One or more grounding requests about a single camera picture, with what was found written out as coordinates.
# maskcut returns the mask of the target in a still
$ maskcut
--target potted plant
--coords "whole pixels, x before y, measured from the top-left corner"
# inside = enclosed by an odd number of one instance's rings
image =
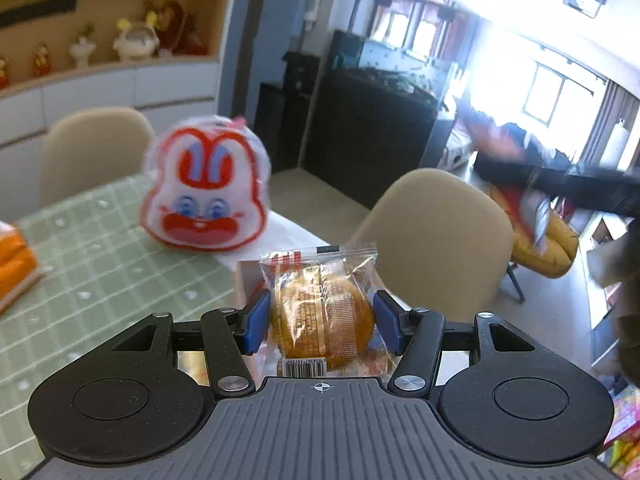
[[[95,50],[95,43],[91,36],[94,33],[93,23],[87,23],[76,37],[76,42],[69,47],[69,55],[75,60],[76,68],[86,68],[89,66],[89,56]]]

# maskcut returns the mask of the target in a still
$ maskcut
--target chair leg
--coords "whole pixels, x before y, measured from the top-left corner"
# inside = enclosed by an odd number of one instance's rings
[[[515,269],[516,267],[517,267],[517,264],[513,264],[513,266],[509,264],[507,266],[507,274],[509,275],[511,279],[511,283],[513,283],[513,286],[516,289],[516,292],[518,293],[518,297],[520,298],[520,303],[524,303],[525,301],[524,293],[520,288],[520,284],[518,283],[518,280],[516,280],[516,275],[513,273],[513,269]]]

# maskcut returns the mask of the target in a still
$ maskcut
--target green checkered tablecloth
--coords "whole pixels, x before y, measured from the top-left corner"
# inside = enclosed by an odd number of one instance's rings
[[[18,222],[46,275],[0,316],[0,479],[42,459],[27,403],[45,378],[151,312],[195,320],[235,306],[233,275],[213,256],[171,250],[139,227],[148,186],[126,178]]]

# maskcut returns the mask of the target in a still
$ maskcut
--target red mouth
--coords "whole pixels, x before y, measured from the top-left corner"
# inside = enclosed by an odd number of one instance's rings
[[[233,218],[197,220],[171,213],[162,220],[162,227],[171,238],[189,245],[221,245],[238,234],[238,222]]]

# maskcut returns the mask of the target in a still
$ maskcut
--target chair backrest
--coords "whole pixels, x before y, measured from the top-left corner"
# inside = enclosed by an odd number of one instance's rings
[[[60,119],[45,137],[41,204],[139,172],[153,135],[133,108],[88,108]]]
[[[500,286],[513,230],[480,190],[441,170],[415,170],[387,190],[351,242],[377,244],[380,277],[408,304],[470,322]]]

